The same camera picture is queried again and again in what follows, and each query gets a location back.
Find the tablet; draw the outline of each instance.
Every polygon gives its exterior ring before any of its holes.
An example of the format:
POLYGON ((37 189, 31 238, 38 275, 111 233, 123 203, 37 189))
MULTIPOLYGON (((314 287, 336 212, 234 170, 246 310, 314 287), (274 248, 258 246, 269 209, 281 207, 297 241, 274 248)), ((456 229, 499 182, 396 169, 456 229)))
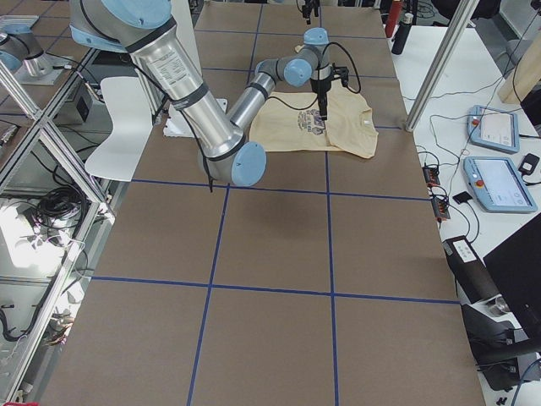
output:
POLYGON ((464 158, 464 172, 486 211, 529 213, 538 209, 510 158, 468 156, 464 158))
POLYGON ((467 121, 472 144, 514 154, 520 150, 518 119, 514 112, 473 106, 467 121))

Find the black chair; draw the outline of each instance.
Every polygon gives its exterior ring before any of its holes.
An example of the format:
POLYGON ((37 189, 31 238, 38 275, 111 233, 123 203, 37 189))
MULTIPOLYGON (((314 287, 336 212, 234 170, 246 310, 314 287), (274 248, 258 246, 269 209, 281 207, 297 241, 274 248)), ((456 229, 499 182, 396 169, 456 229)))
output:
MULTIPOLYGON (((460 0, 432 0, 432 4, 446 19, 452 19, 460 0)), ((472 19, 491 19, 500 12, 501 0, 481 0, 472 19)))

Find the light blue cap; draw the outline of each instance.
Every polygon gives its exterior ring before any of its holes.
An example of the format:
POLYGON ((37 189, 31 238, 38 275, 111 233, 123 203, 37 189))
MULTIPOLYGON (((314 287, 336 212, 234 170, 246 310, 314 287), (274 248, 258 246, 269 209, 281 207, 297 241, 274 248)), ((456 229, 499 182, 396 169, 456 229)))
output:
POLYGON ((327 45, 329 43, 327 30, 321 27, 310 28, 304 33, 304 43, 306 45, 327 45))
POLYGON ((20 65, 22 65, 22 62, 20 62, 11 53, 7 52, 0 51, 0 60, 3 62, 4 65, 6 65, 6 68, 11 71, 17 70, 18 68, 20 68, 20 65))
POLYGON ((237 186, 252 186, 256 184, 267 165, 267 155, 261 144, 247 142, 237 152, 231 169, 231 179, 237 186))
POLYGON ((3 31, 6 34, 17 35, 17 34, 29 34, 31 29, 28 25, 25 24, 8 24, 3 27, 3 31))
POLYGON ((171 18, 169 0, 101 0, 107 10, 132 27, 154 29, 171 18))
POLYGON ((109 52, 126 52, 126 49, 118 42, 109 41, 105 38, 101 38, 100 36, 89 34, 88 32, 84 32, 73 27, 72 25, 70 25, 69 28, 71 29, 71 36, 74 38, 74 41, 84 45, 85 47, 101 49, 102 51, 109 52))
POLYGON ((302 86, 312 75, 312 67, 304 59, 293 59, 284 68, 286 82, 295 87, 302 86))

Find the white desk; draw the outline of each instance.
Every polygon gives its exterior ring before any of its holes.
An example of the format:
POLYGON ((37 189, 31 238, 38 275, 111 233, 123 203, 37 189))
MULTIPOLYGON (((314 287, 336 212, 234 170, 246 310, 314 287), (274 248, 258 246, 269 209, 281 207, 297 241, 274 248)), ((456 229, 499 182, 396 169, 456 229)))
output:
MULTIPOLYGON (((410 36, 402 55, 393 55, 396 75, 400 80, 402 94, 405 97, 414 98, 423 83, 424 77, 429 70, 434 55, 443 39, 446 28, 436 27, 412 27, 410 36)), ((454 51, 450 62, 448 63, 444 74, 433 94, 433 96, 442 95, 447 92, 458 91, 476 91, 487 85, 497 82, 501 77, 492 57, 481 42, 477 32, 474 29, 466 29, 458 47, 454 51)), ((500 101, 495 91, 500 88, 504 80, 483 89, 475 94, 449 95, 438 99, 431 99, 424 111, 417 128, 414 130, 415 141, 417 145, 426 148, 427 151, 434 153, 441 163, 456 163, 456 158, 449 152, 441 150, 435 142, 433 132, 430 130, 430 116, 439 114, 450 118, 459 118, 467 114, 469 108, 475 104, 487 105, 510 111, 519 108, 518 105, 504 104, 500 101)), ((409 111, 413 101, 405 99, 406 109, 409 111)), ((519 118, 519 132, 525 135, 537 135, 534 127, 527 119, 524 112, 517 111, 519 118)), ((439 144, 460 155, 460 151, 466 145, 467 130, 466 119, 448 120, 443 118, 433 118, 434 132, 438 138, 439 144)), ((518 165, 524 155, 531 152, 541 156, 541 141, 521 139, 521 150, 514 155, 503 154, 487 148, 467 144, 467 152, 470 156, 509 156, 512 161, 518 165)), ((427 163, 435 163, 435 159, 426 154, 421 154, 419 159, 427 163)), ((453 196, 463 190, 467 190, 467 182, 462 169, 462 161, 452 179, 456 166, 443 166, 440 168, 440 182, 450 196, 453 196)), ((531 181, 541 179, 539 169, 531 177, 531 181)), ((533 198, 541 207, 541 187, 529 188, 533 198)), ((538 213, 531 214, 495 214, 487 213, 481 209, 477 201, 472 200, 472 207, 478 214, 480 221, 480 233, 477 240, 473 243, 473 248, 483 258, 495 246, 504 239, 513 234, 523 224, 528 222, 538 213)), ((469 234, 471 239, 476 230, 476 220, 467 205, 460 205, 460 210, 468 217, 472 224, 472 232, 469 234)), ((441 225, 441 239, 448 239, 457 235, 463 235, 467 231, 467 223, 462 216, 456 213, 452 208, 451 220, 443 222, 441 225)), ((500 317, 497 321, 513 320, 514 317, 500 317)), ((511 403, 513 392, 494 392, 486 380, 480 376, 480 381, 484 390, 485 402, 487 405, 494 405, 500 397, 507 397, 507 404, 511 403)), ((530 382, 523 385, 516 406, 538 406, 541 398, 541 382, 530 382)))

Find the red object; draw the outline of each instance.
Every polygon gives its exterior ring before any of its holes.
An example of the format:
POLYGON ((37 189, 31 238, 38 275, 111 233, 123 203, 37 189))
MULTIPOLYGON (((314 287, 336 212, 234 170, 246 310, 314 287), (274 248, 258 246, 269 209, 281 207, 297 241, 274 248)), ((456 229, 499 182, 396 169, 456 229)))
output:
POLYGON ((400 19, 402 13, 402 0, 393 0, 391 9, 389 10, 389 17, 385 23, 385 36, 391 38, 393 32, 395 32, 395 26, 400 19))

